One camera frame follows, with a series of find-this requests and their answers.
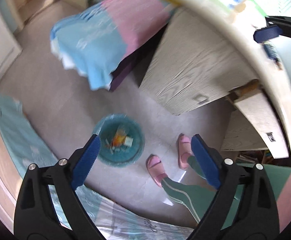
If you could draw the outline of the teal floral bed cover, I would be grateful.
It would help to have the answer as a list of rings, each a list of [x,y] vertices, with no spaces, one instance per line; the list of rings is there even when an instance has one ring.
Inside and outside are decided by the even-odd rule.
[[[58,161],[25,117],[22,103],[0,94],[0,176],[16,199],[28,166]],[[84,209],[106,239],[186,239],[191,228],[153,221],[81,186],[76,191]]]

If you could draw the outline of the blue pink blanket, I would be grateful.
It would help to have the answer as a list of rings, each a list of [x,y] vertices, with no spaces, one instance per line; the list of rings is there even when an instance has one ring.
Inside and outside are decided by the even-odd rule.
[[[110,89],[112,72],[168,23],[172,11],[163,0],[103,0],[54,24],[50,49],[64,69],[86,77],[91,90]]]

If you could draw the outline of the orange label drink bottle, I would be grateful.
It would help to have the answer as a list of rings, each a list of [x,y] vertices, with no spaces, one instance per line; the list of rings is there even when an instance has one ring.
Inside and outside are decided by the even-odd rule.
[[[126,136],[127,136],[126,130],[124,128],[118,128],[118,130],[116,131],[116,133],[112,139],[111,146],[112,147],[122,146]]]

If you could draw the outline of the wood grain desk cabinet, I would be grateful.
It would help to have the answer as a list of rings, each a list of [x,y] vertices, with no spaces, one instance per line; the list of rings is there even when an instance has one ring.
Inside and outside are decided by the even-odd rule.
[[[188,9],[175,11],[140,87],[173,115],[226,97],[235,111],[222,151],[269,150],[275,159],[289,155],[256,73],[223,35]]]

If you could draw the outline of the pink left slipper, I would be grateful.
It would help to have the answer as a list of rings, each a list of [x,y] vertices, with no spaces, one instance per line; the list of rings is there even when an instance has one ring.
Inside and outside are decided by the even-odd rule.
[[[167,178],[168,175],[165,171],[164,165],[161,162],[161,159],[157,155],[151,155],[146,162],[146,167],[151,178],[156,185],[162,187],[162,180]]]

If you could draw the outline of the pink slipper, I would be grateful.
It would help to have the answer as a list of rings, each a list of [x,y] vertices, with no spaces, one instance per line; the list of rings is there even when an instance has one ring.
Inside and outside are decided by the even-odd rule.
[[[164,165],[161,162],[161,159],[157,155],[151,155],[146,162],[146,167],[151,178],[156,185],[162,187],[162,180],[167,178],[168,175],[165,171]]]
[[[191,150],[191,139],[184,134],[178,138],[178,165],[182,170],[189,167],[188,158],[193,155]]]

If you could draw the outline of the pink right slipper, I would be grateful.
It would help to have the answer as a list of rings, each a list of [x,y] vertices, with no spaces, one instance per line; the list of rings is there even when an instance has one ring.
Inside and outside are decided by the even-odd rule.
[[[184,134],[178,138],[178,165],[182,170],[189,167],[188,158],[193,155],[191,150],[191,139]]]

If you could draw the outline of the white cardboard box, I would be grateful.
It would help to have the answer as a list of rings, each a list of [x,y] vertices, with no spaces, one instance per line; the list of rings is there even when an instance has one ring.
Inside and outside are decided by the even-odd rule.
[[[125,137],[123,144],[126,147],[131,147],[132,144],[133,144],[133,138],[131,138],[131,137]]]

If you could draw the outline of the teal trash bin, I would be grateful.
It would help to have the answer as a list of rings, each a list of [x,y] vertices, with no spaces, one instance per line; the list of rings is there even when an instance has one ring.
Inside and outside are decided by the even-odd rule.
[[[145,139],[137,122],[125,114],[103,117],[93,130],[101,140],[100,161],[113,167],[135,163],[142,155]]]

